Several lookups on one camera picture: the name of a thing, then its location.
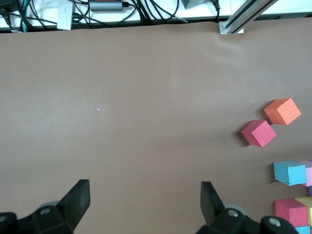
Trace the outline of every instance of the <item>brown table surface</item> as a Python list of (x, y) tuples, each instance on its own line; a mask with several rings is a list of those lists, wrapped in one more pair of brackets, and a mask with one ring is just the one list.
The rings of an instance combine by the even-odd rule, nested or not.
[[(279, 198), (272, 163), (312, 158), (312, 19), (0, 35), (0, 209), (24, 217), (81, 178), (76, 234), (193, 234), (200, 183), (259, 221)], [(238, 132), (277, 98), (302, 116), (266, 147)]]

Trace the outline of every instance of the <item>metal bracket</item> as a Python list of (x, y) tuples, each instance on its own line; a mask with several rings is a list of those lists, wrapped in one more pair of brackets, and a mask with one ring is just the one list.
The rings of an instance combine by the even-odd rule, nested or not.
[(247, 0), (226, 22), (219, 23), (220, 34), (242, 34), (243, 28), (254, 21), (278, 0)]

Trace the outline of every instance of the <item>white surface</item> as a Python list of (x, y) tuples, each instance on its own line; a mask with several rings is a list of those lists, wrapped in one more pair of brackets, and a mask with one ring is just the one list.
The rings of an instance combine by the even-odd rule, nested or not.
[[(161, 7), (166, 11), (173, 13), (176, 9), (176, 0), (155, 0)], [(233, 14), (245, 1), (244, 0), (219, 0), (220, 2), (220, 16), (230, 16)], [(57, 22), (59, 13), (59, 1), (58, 0), (34, 0), (34, 4), (37, 13), (41, 19), (50, 20)], [(81, 6), (82, 12), (85, 12), (87, 7)], [(118, 22), (125, 18), (133, 11), (132, 7), (124, 8), (123, 13), (110, 13), (110, 14), (93, 14), (91, 12), (91, 17), (102, 22)], [(312, 12), (312, 0), (279, 0), (272, 7), (270, 7), (264, 14), (285, 14), (285, 13), (302, 13), (302, 12)], [(28, 16), (34, 17), (30, 9), (28, 10)], [(199, 4), (196, 7), (185, 10), (183, 3), (179, 2), (179, 9), (176, 16), (184, 19), (195, 19), (195, 18), (213, 18), (216, 16), (216, 11), (211, 2), (206, 1)], [(136, 12), (132, 17), (127, 19), (127, 21), (138, 21), (139, 14)], [(11, 17), (12, 25), (14, 27), (19, 27), (20, 18)], [(33, 26), (41, 26), (36, 20), (29, 20)], [(45, 25), (55, 25), (51, 23), (44, 22)], [(0, 17), (0, 28), (8, 28), (4, 19)]]

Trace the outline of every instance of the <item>orange cube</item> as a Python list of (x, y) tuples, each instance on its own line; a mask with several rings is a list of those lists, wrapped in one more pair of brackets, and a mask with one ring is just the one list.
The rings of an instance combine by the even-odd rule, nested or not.
[(301, 115), (291, 98), (277, 99), (264, 108), (265, 113), (274, 124), (288, 125)]

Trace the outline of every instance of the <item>purple block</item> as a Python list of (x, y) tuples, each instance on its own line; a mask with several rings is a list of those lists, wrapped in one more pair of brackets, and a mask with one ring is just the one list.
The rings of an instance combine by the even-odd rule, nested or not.
[(306, 165), (307, 183), (303, 185), (312, 186), (312, 161), (306, 160), (299, 163)]
[(276, 133), (266, 120), (253, 120), (241, 133), (251, 145), (264, 147), (274, 137)]

